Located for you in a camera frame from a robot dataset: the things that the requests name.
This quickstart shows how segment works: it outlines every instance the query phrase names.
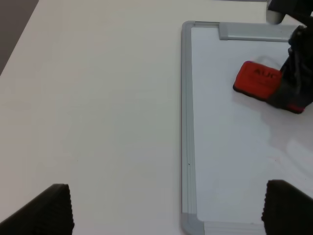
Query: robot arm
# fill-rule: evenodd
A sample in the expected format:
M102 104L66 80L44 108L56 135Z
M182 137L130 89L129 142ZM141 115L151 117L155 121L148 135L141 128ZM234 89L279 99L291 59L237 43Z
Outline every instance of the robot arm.
M313 0L268 0L267 22L280 24L285 15L300 21L307 27L313 27Z

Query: whiteboard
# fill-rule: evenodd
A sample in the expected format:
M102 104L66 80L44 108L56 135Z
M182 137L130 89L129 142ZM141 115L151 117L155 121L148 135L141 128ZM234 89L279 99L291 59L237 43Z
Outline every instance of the whiteboard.
M245 61L280 69L288 47L223 41L218 27L191 29L195 211L204 225L263 227L268 180L313 197L313 106L295 115L232 89Z

